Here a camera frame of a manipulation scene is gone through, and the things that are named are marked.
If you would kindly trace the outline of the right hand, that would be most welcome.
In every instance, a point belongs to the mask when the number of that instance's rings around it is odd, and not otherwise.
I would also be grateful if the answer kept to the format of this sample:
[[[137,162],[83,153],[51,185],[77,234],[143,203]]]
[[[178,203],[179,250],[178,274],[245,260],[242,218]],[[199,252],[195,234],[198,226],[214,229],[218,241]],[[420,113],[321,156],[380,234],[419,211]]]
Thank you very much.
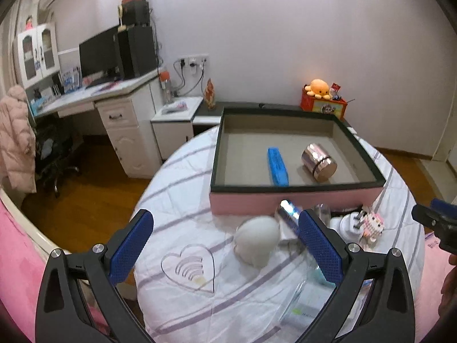
[[[441,288],[442,300],[438,308],[438,315],[443,316],[448,310],[451,301],[454,299],[456,294],[456,283],[457,283],[457,256],[450,255],[448,262],[453,269],[445,277],[445,281]]]

